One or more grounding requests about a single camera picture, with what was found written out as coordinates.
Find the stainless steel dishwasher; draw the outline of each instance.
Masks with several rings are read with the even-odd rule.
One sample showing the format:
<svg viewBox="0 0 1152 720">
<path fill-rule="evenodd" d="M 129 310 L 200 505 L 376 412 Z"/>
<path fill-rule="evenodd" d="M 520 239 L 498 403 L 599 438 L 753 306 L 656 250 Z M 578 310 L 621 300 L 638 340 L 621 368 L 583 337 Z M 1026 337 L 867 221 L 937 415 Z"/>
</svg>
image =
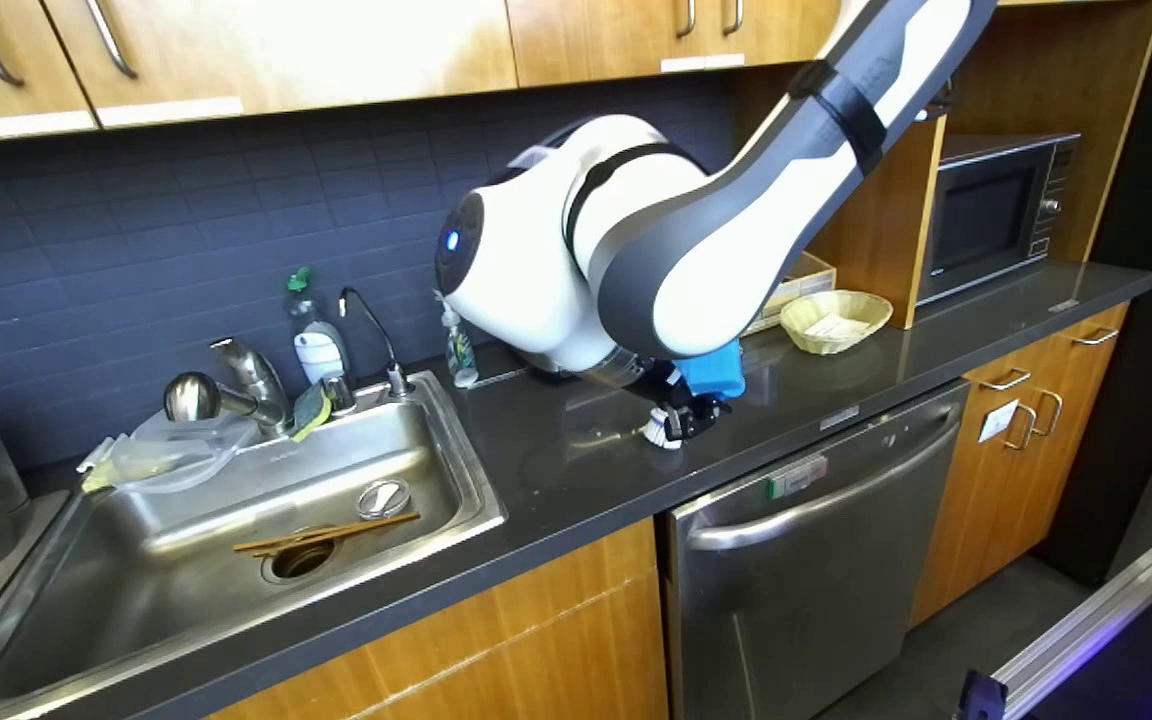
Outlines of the stainless steel dishwasher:
<svg viewBox="0 0 1152 720">
<path fill-rule="evenodd" d="M 800 720 L 901 654 L 961 429 L 941 388 L 664 515 L 674 720 Z"/>
</svg>

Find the lower cabinet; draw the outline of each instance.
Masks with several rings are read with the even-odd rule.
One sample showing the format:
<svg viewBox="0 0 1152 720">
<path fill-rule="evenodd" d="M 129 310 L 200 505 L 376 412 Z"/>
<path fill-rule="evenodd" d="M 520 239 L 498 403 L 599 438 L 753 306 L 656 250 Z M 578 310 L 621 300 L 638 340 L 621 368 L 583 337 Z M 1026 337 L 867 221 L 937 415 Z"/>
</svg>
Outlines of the lower cabinet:
<svg viewBox="0 0 1152 720">
<path fill-rule="evenodd" d="M 467 597 L 216 715 L 664 720 L 653 520 Z"/>
<path fill-rule="evenodd" d="M 1128 302 L 967 373 L 910 623 L 922 623 L 1022 551 L 1057 515 Z"/>
</svg>

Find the black countertop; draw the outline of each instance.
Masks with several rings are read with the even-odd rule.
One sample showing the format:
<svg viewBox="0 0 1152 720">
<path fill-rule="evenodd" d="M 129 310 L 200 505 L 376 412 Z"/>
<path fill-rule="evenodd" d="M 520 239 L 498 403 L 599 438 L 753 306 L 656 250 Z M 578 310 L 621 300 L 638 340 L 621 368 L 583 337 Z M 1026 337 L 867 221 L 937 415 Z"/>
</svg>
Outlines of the black countertop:
<svg viewBox="0 0 1152 720">
<path fill-rule="evenodd" d="M 643 419 L 635 397 L 488 368 L 479 388 L 454 393 L 454 407 L 508 510 L 498 527 L 57 715 L 216 711 L 1146 289 L 1152 270 L 1044 262 L 832 361 L 794 351 L 775 328 L 746 337 L 743 401 L 678 450 L 622 436 Z"/>
</svg>

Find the dish soap bottle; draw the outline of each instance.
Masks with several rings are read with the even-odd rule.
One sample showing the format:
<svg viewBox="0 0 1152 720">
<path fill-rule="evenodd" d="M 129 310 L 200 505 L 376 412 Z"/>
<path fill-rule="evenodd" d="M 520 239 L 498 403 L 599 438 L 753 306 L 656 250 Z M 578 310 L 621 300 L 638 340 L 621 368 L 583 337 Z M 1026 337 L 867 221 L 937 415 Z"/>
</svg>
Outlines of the dish soap bottle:
<svg viewBox="0 0 1152 720">
<path fill-rule="evenodd" d="M 454 388 L 474 388 L 479 382 L 479 365 L 473 354 L 473 345 L 459 328 L 459 317 L 453 310 L 453 302 L 441 295 L 445 302 L 445 328 L 446 328 L 446 373 Z"/>
<path fill-rule="evenodd" d="M 303 380 L 334 397 L 345 388 L 345 340 L 334 322 L 318 317 L 318 302 L 312 300 L 312 267 L 294 267 L 289 274 L 289 317 L 293 317 L 293 348 L 294 348 Z"/>
</svg>

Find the stainless steel sink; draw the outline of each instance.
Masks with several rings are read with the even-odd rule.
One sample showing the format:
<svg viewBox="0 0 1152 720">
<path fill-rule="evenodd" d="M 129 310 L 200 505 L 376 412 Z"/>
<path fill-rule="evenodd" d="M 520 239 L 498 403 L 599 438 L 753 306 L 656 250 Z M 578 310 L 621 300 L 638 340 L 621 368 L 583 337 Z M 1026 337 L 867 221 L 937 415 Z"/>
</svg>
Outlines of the stainless steel sink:
<svg viewBox="0 0 1152 720">
<path fill-rule="evenodd" d="M 81 497 L 0 600 L 0 715 L 33 715 L 356 587 L 505 520 L 453 401 L 427 373 L 407 401 L 306 438 L 241 446 L 182 479 Z M 244 556 L 234 544 L 356 520 L 376 482 L 403 482 L 419 520 Z"/>
</svg>

